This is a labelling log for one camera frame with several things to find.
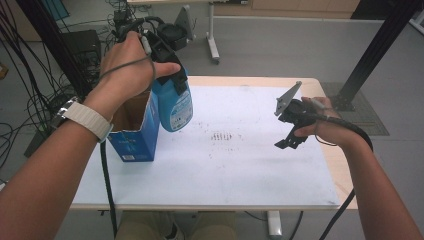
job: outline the white paper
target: white paper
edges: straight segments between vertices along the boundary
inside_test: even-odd
[[[160,128],[154,162],[123,163],[108,143],[115,203],[179,209],[338,206],[315,138],[296,150],[274,146],[293,127],[274,115],[276,98],[287,90],[192,86],[193,119],[178,132]],[[98,151],[76,205],[107,203]]]

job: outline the wrist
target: wrist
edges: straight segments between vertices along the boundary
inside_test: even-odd
[[[359,136],[357,133],[348,130],[345,134],[343,134],[343,140],[340,141],[339,147],[345,151],[354,148],[355,146],[361,145],[361,143],[365,143],[365,140]]]
[[[124,102],[122,94],[105,91],[98,86],[88,94],[83,104],[111,121],[119,106]]]

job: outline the white watch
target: white watch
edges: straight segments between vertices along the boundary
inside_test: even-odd
[[[58,128],[66,119],[70,119],[94,133],[100,143],[103,142],[112,131],[113,124],[98,112],[79,102],[78,97],[67,101],[52,120],[52,127]]]

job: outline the black pole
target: black pole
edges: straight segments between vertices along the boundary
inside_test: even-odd
[[[92,87],[78,68],[75,59],[65,45],[56,22],[44,7],[42,0],[16,0],[16,2],[41,37],[41,40],[46,44],[77,94],[81,98],[87,96]]]
[[[334,108],[351,110],[351,102],[387,50],[408,24],[421,0],[400,0],[362,55],[353,72],[336,96],[330,97]]]

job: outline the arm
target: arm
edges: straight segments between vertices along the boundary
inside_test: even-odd
[[[138,35],[130,32],[106,55],[101,72],[144,56]],[[179,65],[155,63],[155,68],[160,77],[177,72]],[[152,76],[149,60],[113,71],[84,105],[111,119],[122,103],[147,89]],[[0,239],[53,239],[96,144],[93,133],[72,121],[53,132],[0,192]]]
[[[337,117],[328,98],[316,98]],[[317,125],[301,128],[296,136],[313,135]],[[362,228],[367,239],[423,239],[396,189],[379,165],[368,144],[356,133],[320,122],[317,135],[340,146],[346,155],[358,202]]]

